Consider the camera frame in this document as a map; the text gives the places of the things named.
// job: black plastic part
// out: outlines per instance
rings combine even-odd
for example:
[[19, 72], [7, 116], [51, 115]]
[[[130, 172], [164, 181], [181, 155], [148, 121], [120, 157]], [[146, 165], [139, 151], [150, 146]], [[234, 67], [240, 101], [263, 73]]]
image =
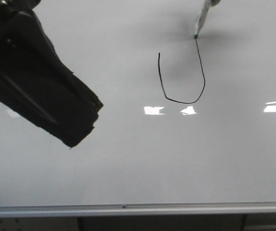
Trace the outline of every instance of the black plastic part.
[[40, 0], [12, 0], [19, 11], [32, 10], [40, 3]]
[[0, 23], [0, 102], [76, 146], [103, 106], [58, 59], [31, 10]]

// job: white surface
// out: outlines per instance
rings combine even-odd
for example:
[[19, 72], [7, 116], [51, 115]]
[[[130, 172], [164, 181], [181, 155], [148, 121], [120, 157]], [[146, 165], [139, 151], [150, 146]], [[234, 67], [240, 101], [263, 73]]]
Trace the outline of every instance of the white surface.
[[[46, 0], [61, 60], [104, 103], [69, 150], [0, 103], [0, 206], [276, 202], [276, 1]], [[164, 107], [146, 115], [145, 107]]]

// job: pen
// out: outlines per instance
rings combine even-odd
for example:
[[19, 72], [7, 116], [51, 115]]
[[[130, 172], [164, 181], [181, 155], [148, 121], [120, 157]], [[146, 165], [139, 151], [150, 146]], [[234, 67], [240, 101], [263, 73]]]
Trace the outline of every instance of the pen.
[[204, 0], [203, 4], [200, 8], [199, 16], [197, 17], [196, 22], [196, 32], [195, 32], [195, 39], [197, 39], [201, 28], [203, 27], [207, 13], [210, 7], [217, 5], [221, 0]]

